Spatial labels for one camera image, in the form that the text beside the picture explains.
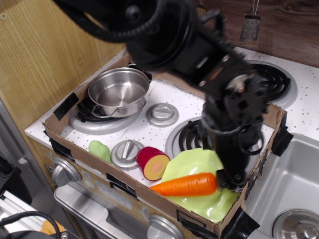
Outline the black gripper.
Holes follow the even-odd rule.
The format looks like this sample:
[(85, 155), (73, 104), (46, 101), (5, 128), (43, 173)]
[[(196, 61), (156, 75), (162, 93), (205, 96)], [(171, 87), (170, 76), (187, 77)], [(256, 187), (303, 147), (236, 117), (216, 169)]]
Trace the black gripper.
[(262, 124), (263, 120), (257, 119), (242, 126), (222, 129), (212, 121), (200, 120), (199, 132), (204, 149), (215, 151), (223, 165), (223, 169), (216, 171), (219, 191), (243, 191), (247, 183), (246, 168), (249, 159), (258, 155), (264, 146)]

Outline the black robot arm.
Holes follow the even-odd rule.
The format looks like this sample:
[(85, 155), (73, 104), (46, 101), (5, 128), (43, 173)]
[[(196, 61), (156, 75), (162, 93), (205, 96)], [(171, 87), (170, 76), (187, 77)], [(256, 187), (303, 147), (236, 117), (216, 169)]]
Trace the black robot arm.
[(126, 44), (147, 72), (167, 72), (205, 93), (198, 127), (204, 148), (216, 151), (221, 189), (243, 189), (252, 147), (263, 140), (268, 100), (263, 78), (223, 38), (218, 10), (199, 16), (190, 0), (58, 0), (87, 33)]

